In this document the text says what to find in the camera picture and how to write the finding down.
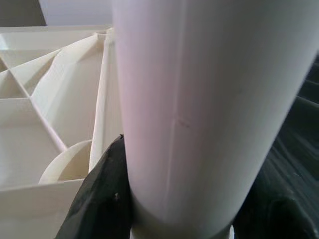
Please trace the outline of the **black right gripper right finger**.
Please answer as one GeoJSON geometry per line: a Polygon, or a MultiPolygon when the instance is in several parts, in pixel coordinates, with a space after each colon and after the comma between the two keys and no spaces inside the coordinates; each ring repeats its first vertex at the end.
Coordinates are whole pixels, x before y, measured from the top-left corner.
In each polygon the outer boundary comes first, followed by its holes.
{"type": "Polygon", "coordinates": [[[277,179],[257,176],[233,223],[237,239],[317,239],[319,226],[277,179]]]}

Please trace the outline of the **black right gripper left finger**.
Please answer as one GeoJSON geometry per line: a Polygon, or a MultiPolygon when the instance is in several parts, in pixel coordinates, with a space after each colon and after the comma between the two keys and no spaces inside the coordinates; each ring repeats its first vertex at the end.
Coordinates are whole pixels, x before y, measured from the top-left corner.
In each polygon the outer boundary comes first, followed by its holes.
{"type": "Polygon", "coordinates": [[[120,134],[83,180],[57,239],[128,239],[133,221],[124,136],[120,134]]]}

